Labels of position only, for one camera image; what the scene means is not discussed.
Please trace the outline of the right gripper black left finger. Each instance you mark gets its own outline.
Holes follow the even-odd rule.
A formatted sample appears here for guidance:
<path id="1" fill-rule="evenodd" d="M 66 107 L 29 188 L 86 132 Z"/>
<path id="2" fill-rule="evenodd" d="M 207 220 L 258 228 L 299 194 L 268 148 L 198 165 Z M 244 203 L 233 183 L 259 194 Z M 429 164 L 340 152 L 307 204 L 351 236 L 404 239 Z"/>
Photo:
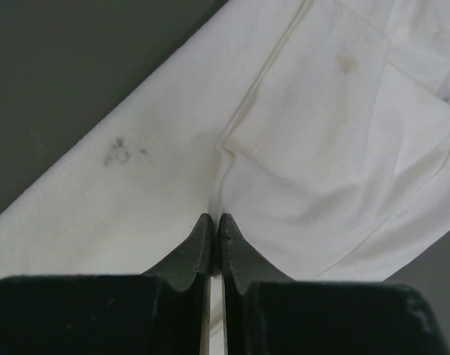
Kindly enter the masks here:
<path id="1" fill-rule="evenodd" d="M 0 354 L 207 354 L 211 217 L 140 274 L 0 280 Z"/>

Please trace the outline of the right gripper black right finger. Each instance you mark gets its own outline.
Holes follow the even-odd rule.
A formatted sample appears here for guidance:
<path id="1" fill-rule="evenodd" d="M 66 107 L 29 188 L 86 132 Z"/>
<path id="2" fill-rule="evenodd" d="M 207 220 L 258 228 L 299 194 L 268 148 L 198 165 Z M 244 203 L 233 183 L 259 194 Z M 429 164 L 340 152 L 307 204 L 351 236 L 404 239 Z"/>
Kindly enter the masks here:
<path id="1" fill-rule="evenodd" d="M 401 284 L 297 281 L 218 227 L 227 354 L 448 354 L 434 313 Z"/>

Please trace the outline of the white t shirt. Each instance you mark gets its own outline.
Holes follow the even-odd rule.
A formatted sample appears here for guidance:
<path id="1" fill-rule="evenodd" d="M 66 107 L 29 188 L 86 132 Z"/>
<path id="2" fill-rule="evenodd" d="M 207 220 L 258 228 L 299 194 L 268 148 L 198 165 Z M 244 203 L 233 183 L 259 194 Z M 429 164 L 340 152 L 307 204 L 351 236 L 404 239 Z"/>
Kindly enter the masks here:
<path id="1" fill-rule="evenodd" d="M 0 216 L 0 280 L 140 274 L 208 214 L 297 281 L 386 283 L 450 229 L 450 1 L 230 1 Z"/>

